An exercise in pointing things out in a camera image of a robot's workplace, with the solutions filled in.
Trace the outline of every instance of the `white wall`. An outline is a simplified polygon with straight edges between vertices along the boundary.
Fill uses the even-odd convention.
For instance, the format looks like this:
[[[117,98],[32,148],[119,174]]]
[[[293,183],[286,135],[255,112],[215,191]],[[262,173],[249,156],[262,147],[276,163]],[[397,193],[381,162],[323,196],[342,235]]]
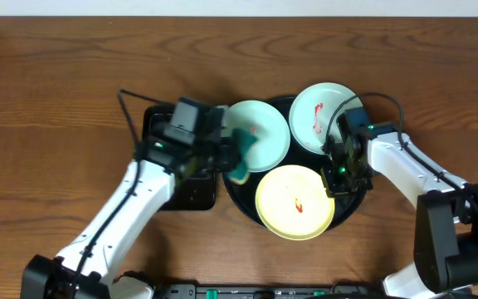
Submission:
[[[0,16],[478,17],[478,0],[0,0]]]

